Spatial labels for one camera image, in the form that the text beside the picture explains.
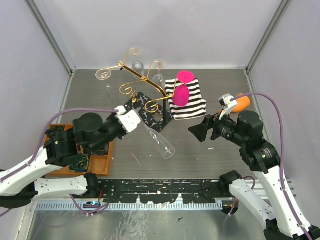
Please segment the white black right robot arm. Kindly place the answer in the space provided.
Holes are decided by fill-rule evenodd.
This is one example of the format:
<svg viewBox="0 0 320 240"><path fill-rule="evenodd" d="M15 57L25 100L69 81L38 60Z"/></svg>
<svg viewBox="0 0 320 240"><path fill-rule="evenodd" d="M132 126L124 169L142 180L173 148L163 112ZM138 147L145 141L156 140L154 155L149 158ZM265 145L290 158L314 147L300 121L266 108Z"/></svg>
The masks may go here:
<svg viewBox="0 0 320 240"><path fill-rule="evenodd" d="M280 177L281 158L276 148L264 139L264 124L256 112L245 110L237 121L230 116L206 115L202 123L188 130L201 143L212 130L211 140L220 137L240 147L239 154L259 180L269 202L265 202L245 183L235 170L219 179L219 191L225 197L234 196L243 203L260 222L267 240L317 240L320 229L311 225L286 183Z"/></svg>

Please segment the gold wine glass rack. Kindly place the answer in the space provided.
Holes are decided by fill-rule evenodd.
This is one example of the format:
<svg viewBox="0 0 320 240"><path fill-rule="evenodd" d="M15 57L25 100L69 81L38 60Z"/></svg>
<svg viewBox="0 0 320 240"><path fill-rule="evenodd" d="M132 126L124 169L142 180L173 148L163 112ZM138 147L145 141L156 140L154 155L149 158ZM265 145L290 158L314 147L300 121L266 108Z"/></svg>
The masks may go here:
<svg viewBox="0 0 320 240"><path fill-rule="evenodd" d="M119 92L131 98L129 103L126 105L130 109L141 108L139 111L140 116L143 121L151 129L161 132L165 127L174 119L173 115L169 110L168 100L173 97L173 94L167 95L165 88L162 88L159 84L153 82L149 79L150 72L152 70L152 63L149 65L147 73L140 75L139 73L132 70L132 64L134 62L133 57L129 53L130 48L125 54L124 60L119 61L117 65L111 67L105 67L111 71L114 69L119 69L121 71L125 70L136 79L133 82L128 82L119 87ZM136 92L136 85L139 83L147 84L148 86L155 89L160 94L160 98L151 99L142 92Z"/></svg>

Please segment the tall clear champagne flute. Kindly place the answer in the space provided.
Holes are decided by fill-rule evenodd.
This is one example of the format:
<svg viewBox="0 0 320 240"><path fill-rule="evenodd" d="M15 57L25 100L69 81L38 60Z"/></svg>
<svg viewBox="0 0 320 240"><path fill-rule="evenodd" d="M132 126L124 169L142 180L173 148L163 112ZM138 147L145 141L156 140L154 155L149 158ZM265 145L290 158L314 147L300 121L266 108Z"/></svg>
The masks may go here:
<svg viewBox="0 0 320 240"><path fill-rule="evenodd" d="M145 130L150 135L155 149L157 150L157 152L161 155L161 157L164 160L170 159L176 153L176 149L159 132L157 132L156 130L147 126L147 124L144 122L144 120L142 119L142 117L139 114L140 110L141 110L140 107L135 109L135 111L137 112L137 114L139 115L139 117L141 119L141 122L142 122Z"/></svg>

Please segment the pink plastic wine glass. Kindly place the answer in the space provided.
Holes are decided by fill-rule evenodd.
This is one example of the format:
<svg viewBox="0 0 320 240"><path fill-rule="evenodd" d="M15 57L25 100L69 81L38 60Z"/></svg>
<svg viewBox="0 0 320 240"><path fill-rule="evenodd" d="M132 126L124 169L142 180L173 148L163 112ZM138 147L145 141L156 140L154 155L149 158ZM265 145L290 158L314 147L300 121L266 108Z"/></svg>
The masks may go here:
<svg viewBox="0 0 320 240"><path fill-rule="evenodd" d="M187 84L191 83L193 80L194 75L190 71L183 70L177 74L172 97L172 101L176 106L184 107L188 104L190 98L190 90L187 87Z"/></svg>

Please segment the clear stemmed wine glass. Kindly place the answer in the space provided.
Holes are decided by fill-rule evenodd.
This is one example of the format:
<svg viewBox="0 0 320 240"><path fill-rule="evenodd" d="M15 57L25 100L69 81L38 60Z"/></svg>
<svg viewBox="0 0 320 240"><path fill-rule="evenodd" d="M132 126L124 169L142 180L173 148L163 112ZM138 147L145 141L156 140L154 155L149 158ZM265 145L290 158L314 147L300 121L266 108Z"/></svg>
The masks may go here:
<svg viewBox="0 0 320 240"><path fill-rule="evenodd" d="M163 70L167 66L167 62L163 59L156 59L153 61L151 66L157 71L157 73L152 78L153 82L159 84L164 89L166 86L166 78L161 73L161 70Z"/></svg>

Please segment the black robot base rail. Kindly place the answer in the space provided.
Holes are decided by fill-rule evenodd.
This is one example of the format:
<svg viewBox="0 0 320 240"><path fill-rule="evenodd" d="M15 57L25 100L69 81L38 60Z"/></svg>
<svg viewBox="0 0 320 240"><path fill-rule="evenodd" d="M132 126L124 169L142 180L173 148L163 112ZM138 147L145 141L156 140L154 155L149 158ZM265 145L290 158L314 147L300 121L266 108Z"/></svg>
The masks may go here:
<svg viewBox="0 0 320 240"><path fill-rule="evenodd" d="M104 203L143 204L174 203L178 197L183 204L209 204L233 196L215 179L99 179L98 192L89 196L74 195L75 199L96 199Z"/></svg>

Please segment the orange plastic wine glass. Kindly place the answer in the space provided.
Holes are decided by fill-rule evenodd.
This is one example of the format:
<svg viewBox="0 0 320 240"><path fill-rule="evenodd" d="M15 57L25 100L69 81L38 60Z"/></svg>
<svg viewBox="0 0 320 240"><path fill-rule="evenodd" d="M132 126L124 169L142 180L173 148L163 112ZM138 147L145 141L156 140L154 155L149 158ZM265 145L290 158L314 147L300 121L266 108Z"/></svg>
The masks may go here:
<svg viewBox="0 0 320 240"><path fill-rule="evenodd" d="M236 101L237 101L237 105L231 113L241 112L245 110L247 107L249 107L251 104L251 100L247 96L240 97L236 99Z"/></svg>

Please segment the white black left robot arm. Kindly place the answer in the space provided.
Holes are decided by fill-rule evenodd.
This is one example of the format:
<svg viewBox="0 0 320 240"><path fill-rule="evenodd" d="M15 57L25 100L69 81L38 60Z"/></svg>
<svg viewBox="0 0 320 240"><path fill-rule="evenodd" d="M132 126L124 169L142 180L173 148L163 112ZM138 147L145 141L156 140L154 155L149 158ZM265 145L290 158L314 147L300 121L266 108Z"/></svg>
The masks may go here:
<svg viewBox="0 0 320 240"><path fill-rule="evenodd" d="M34 155L0 173L0 206L12 210L34 199L57 195L97 197L100 185L95 173L61 179L43 177L100 152L116 138L134 131L140 122L134 111L113 112L106 120L89 112L73 120L71 130L51 137Z"/></svg>

